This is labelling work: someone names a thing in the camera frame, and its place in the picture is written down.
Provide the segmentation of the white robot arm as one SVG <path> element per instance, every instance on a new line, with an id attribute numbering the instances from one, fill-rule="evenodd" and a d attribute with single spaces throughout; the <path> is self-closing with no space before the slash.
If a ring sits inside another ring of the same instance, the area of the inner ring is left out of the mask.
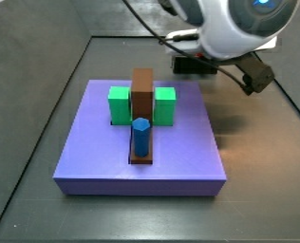
<path id="1" fill-rule="evenodd" d="M 300 0 L 159 0 L 193 29 L 171 32 L 185 53 L 229 60 L 267 45 L 287 27 Z"/>

